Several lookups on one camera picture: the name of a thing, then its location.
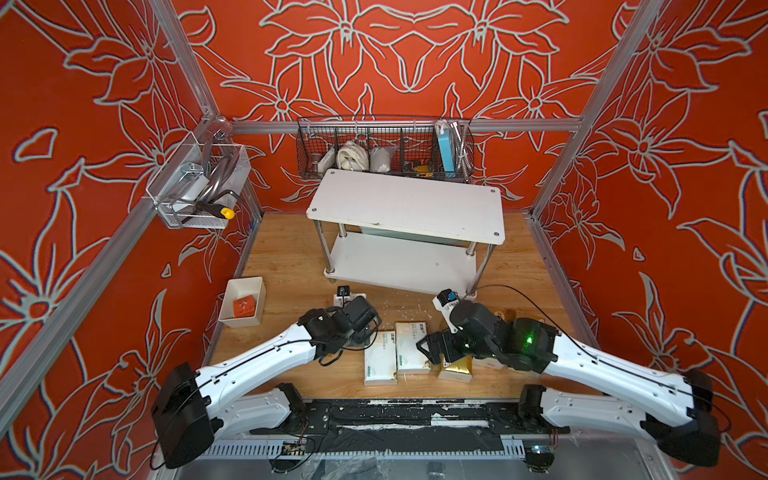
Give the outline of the white tissue pack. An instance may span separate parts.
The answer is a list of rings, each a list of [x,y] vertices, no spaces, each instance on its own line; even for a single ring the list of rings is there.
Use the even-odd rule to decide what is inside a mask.
[[[382,331],[364,352],[364,384],[395,385],[397,383],[396,334]]]
[[[425,322],[397,322],[395,324],[397,374],[426,375],[431,363],[417,348],[417,342],[427,335]]]

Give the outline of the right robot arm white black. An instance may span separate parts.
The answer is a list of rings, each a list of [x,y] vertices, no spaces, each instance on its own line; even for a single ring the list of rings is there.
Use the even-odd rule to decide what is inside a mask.
[[[702,371],[662,372],[572,339],[539,320],[510,322],[484,305],[451,296],[434,305],[446,329],[417,341],[433,364],[492,359],[514,371],[577,382],[592,395],[524,386],[517,415],[531,428],[582,427],[652,442],[667,456],[699,467],[719,462],[721,440],[712,382]]]

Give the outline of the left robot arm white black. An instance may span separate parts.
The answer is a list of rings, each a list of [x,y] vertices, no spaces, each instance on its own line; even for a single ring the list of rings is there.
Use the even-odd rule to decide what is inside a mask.
[[[375,340],[381,317],[358,296],[342,307],[311,309],[272,339],[218,364],[197,370],[188,363],[167,376],[151,409],[154,452],[167,469],[201,456],[219,438],[253,429],[273,429],[303,403],[296,389],[282,384],[266,394],[251,391],[281,374],[346,351],[361,351]]]

